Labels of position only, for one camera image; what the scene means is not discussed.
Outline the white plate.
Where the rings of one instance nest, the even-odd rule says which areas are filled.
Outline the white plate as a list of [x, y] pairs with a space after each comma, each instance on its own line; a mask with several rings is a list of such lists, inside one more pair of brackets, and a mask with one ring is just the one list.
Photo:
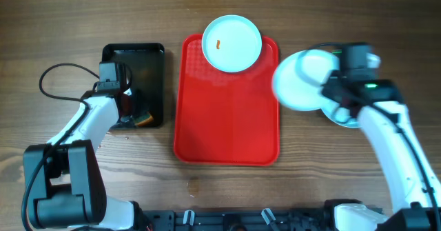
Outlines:
[[[220, 40], [220, 49], [216, 42]], [[259, 58], [263, 39], [247, 18], [229, 14], [213, 20], [205, 29], [201, 48], [217, 70], [236, 73], [250, 68]]]
[[272, 90], [278, 102], [295, 111], [318, 110], [331, 100], [322, 95], [324, 83], [338, 68], [338, 58], [324, 50], [302, 50], [276, 68]]
[[325, 116], [334, 123], [346, 128], [359, 128], [359, 123], [350, 115], [347, 108], [341, 107], [339, 103], [330, 101], [321, 108]]

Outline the orange green sponge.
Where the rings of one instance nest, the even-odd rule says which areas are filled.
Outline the orange green sponge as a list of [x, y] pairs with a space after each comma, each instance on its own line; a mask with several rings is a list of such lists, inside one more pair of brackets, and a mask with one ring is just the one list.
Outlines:
[[150, 112], [143, 112], [138, 116], [133, 116], [132, 120], [136, 127], [145, 127], [154, 122], [154, 117], [150, 114]]

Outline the white plate top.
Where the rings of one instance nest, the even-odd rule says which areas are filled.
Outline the white plate top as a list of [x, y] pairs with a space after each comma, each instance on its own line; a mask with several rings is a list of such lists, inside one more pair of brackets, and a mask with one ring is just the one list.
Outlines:
[[[216, 42], [220, 40], [220, 49]], [[213, 20], [205, 29], [201, 48], [217, 70], [236, 73], [250, 68], [259, 58], [263, 39], [247, 18], [229, 14]]]

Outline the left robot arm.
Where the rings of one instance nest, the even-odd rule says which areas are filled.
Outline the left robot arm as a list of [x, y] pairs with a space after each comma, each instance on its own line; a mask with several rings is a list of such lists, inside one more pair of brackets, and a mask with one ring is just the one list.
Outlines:
[[91, 91], [76, 99], [79, 110], [47, 143], [23, 154], [25, 192], [21, 220], [26, 230], [129, 230], [139, 227], [138, 206], [106, 194], [96, 160], [105, 134], [130, 109], [128, 66], [102, 62]]

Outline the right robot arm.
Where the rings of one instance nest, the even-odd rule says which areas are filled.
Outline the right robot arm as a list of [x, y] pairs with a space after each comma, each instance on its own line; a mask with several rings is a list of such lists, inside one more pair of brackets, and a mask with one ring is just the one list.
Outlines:
[[335, 44], [338, 68], [322, 96], [349, 111], [370, 142], [391, 195], [393, 215], [377, 230], [439, 230], [440, 181], [413, 131], [397, 86], [368, 64], [368, 43]]

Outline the red plastic tray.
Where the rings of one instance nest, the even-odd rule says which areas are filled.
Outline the red plastic tray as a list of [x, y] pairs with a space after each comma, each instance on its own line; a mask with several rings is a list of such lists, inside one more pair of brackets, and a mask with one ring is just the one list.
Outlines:
[[259, 59], [222, 72], [203, 55], [201, 34], [184, 40], [174, 129], [174, 154], [186, 163], [269, 166], [280, 152], [279, 103], [271, 89], [276, 42], [263, 37]]

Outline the black rectangular water basin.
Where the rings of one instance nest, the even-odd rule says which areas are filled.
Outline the black rectangular water basin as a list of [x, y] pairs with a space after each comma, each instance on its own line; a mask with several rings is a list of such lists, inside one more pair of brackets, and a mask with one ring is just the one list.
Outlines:
[[[163, 123], [165, 48], [160, 43], [111, 43], [102, 51], [102, 61], [116, 61], [130, 67], [131, 86], [125, 91], [130, 98], [131, 113], [114, 126], [117, 129], [157, 128]], [[136, 127], [132, 120], [143, 112], [150, 112], [154, 122]]]

